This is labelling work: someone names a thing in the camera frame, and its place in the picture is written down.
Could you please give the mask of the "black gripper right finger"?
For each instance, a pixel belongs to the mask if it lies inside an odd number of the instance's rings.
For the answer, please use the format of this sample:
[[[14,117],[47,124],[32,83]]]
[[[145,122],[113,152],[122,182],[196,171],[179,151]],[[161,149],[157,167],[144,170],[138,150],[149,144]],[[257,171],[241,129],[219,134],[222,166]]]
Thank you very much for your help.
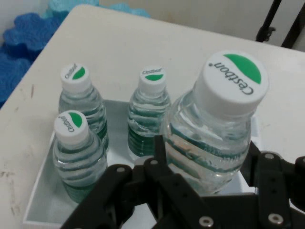
[[[248,186],[256,189],[258,227],[303,229],[305,227],[305,158],[294,163],[250,143],[240,169]]]

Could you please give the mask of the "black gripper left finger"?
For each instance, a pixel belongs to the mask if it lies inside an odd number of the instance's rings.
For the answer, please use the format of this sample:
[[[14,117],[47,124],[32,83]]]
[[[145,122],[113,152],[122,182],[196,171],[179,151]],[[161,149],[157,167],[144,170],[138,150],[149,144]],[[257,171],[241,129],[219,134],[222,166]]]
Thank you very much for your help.
[[[120,229],[136,206],[147,204],[155,229],[214,229],[212,210],[165,161],[163,137],[154,137],[155,156],[131,168],[108,167],[88,196],[63,223],[63,229]]]

